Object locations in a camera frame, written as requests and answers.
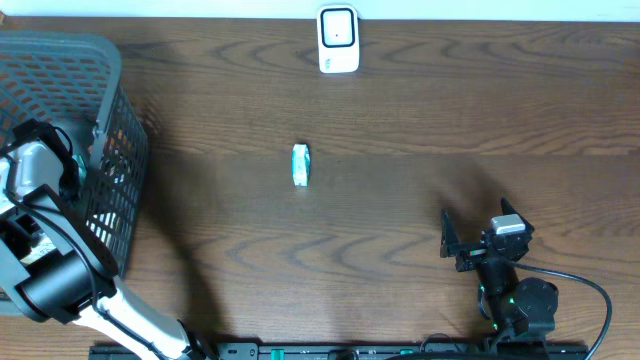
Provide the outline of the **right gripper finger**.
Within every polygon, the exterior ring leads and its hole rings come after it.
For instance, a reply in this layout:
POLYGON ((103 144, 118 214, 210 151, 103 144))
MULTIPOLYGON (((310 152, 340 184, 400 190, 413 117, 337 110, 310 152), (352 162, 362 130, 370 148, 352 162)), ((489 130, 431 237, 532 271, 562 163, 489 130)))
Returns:
POLYGON ((513 207, 513 205, 509 202, 507 198, 503 197, 500 200, 500 205, 501 205, 503 216, 517 215, 520 219, 520 222, 524 226, 524 231, 527 231, 529 233, 533 233, 535 231, 535 227, 520 212, 518 212, 513 207))
POLYGON ((441 246, 440 257, 455 257, 459 252, 459 237, 446 210, 441 211, 441 246))

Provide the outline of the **small green tissue pack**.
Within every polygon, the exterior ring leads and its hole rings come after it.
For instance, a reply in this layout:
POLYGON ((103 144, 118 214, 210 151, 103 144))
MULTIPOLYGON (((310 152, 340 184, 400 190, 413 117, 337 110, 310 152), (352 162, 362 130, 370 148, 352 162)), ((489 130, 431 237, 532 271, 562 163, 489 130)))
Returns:
POLYGON ((297 143, 292 149, 292 179, 296 187, 307 187, 311 172, 311 155, 307 144, 297 143))

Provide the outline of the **yellow snack bag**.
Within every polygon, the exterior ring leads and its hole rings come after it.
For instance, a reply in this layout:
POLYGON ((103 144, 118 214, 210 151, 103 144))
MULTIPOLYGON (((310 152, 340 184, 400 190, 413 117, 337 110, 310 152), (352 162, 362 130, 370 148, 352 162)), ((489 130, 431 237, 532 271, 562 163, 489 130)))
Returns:
POLYGON ((30 253, 23 257, 20 262, 25 266, 30 265, 55 250, 56 246, 51 239, 46 235, 41 235, 36 243, 31 246, 30 253))

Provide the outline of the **green snack packet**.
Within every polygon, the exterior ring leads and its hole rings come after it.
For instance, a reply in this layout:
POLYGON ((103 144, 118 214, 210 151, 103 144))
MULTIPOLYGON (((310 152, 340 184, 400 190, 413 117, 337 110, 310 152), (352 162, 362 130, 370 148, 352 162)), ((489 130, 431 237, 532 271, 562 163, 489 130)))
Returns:
POLYGON ((78 180, 79 180, 79 184, 81 186, 83 186, 86 182, 86 177, 87 177, 87 167, 86 164, 84 162, 83 157, 80 154, 74 154, 72 156, 73 160, 76 162, 77 167, 78 167, 78 180))

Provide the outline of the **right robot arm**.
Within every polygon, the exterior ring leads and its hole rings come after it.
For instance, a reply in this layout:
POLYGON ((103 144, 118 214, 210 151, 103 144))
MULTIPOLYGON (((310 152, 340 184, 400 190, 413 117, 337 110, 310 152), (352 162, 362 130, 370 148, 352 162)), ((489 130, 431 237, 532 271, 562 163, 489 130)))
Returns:
POLYGON ((481 312, 499 334, 511 339, 543 339, 555 330, 559 291, 541 278, 518 278, 518 261, 528 253, 535 228, 505 198, 501 210, 475 243, 460 240, 443 210, 440 256, 453 257, 458 272, 477 273, 481 312))

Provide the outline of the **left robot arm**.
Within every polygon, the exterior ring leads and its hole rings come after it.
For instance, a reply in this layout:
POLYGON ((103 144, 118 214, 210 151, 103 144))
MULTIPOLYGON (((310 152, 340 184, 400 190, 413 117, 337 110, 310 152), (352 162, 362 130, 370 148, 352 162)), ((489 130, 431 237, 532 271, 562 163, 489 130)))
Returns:
POLYGON ((96 330, 141 359, 214 359, 179 320, 122 281, 106 245, 75 213, 81 190, 73 143, 31 119, 1 150, 1 288, 24 316, 96 330))

